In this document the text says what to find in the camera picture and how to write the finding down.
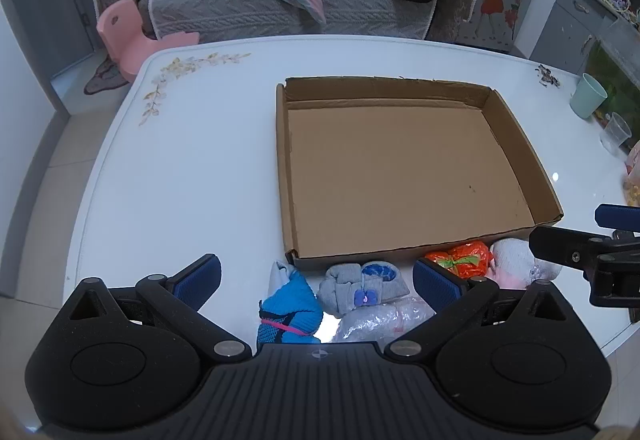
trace floor tile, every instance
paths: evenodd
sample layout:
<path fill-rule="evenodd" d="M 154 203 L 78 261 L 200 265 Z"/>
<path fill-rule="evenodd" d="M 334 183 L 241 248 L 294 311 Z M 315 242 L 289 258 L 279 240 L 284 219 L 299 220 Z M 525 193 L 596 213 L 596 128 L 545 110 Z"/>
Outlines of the floor tile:
<path fill-rule="evenodd" d="M 66 125 L 49 166 L 93 160 L 107 134 L 117 107 L 74 115 Z"/>
<path fill-rule="evenodd" d="M 130 84 L 116 90 L 104 90 L 91 96 L 84 94 L 84 87 L 106 57 L 105 49 L 98 50 L 51 81 L 71 115 L 117 107 L 126 97 Z"/>
<path fill-rule="evenodd" d="M 598 419 L 596 420 L 596 425 L 600 428 L 608 427 L 610 425 L 618 424 L 618 388 L 611 388 L 609 391 L 609 396 L 604 401 L 604 406 L 602 406 L 602 411 Z"/>
<path fill-rule="evenodd" d="M 27 427 L 40 426 L 24 369 L 57 310 L 0 297 L 0 398 Z"/>
<path fill-rule="evenodd" d="M 640 330 L 636 331 L 616 350 L 618 381 L 623 380 L 640 364 Z"/>
<path fill-rule="evenodd" d="M 615 388 L 618 385 L 618 358 L 616 357 L 615 352 L 607 357 L 607 362 L 611 369 L 611 387 Z"/>
<path fill-rule="evenodd" d="M 618 421 L 620 425 L 635 426 L 640 419 L 640 366 L 636 366 L 618 382 Z"/>
<path fill-rule="evenodd" d="M 16 299 L 62 306 L 71 233 L 93 165 L 89 161 L 47 169 L 27 230 Z"/>

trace cabinet handle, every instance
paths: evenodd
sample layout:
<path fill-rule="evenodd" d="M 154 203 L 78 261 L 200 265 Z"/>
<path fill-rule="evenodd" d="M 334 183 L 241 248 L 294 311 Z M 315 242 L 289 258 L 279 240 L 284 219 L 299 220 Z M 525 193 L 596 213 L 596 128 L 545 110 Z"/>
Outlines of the cabinet handle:
<path fill-rule="evenodd" d="M 578 11 L 578 12 L 583 12 L 585 14 L 589 13 L 589 9 L 586 8 L 583 4 L 578 3 L 577 1 L 574 0 L 574 8 Z"/>
<path fill-rule="evenodd" d="M 582 48 L 580 48 L 580 55 L 584 55 L 584 49 L 587 48 L 589 41 L 591 41 L 592 39 L 593 35 L 589 34 L 589 37 L 584 40 L 584 43 L 582 43 Z"/>

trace cardboard box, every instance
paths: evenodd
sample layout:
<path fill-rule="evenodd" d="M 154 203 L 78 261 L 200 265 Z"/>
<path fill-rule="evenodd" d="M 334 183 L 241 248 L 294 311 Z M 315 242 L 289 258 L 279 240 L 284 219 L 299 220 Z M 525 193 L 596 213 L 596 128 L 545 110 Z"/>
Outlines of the cardboard box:
<path fill-rule="evenodd" d="M 295 78 L 277 87 L 282 231 L 302 269 L 413 261 L 526 238 L 562 208 L 524 132 L 486 86 Z"/>

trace green ribbon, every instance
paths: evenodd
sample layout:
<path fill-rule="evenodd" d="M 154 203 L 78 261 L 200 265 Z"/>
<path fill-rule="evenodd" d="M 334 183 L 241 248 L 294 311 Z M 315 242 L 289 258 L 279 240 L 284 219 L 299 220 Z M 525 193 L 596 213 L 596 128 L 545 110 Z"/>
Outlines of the green ribbon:
<path fill-rule="evenodd" d="M 464 258 L 460 258 L 459 260 L 452 260 L 450 257 L 449 259 L 438 258 L 436 260 L 436 263 L 444 268 L 448 268 L 449 270 L 452 270 L 455 268 L 455 266 L 462 263 L 471 263 L 471 264 L 474 264 L 475 266 L 478 266 L 480 264 L 480 257 L 477 254 L 472 254 L 471 256 L 465 256 Z"/>

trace pink stool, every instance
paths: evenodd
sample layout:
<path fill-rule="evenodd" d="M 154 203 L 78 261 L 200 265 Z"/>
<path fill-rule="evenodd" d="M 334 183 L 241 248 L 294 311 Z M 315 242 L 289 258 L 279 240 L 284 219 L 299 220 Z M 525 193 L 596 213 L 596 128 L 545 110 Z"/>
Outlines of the pink stool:
<path fill-rule="evenodd" d="M 198 32 L 176 32 L 157 41 L 149 39 L 142 33 L 142 16 L 133 0 L 120 0 L 109 6 L 96 28 L 109 56 L 130 83 L 136 80 L 142 63 L 151 54 L 167 48 L 197 45 L 200 40 Z"/>

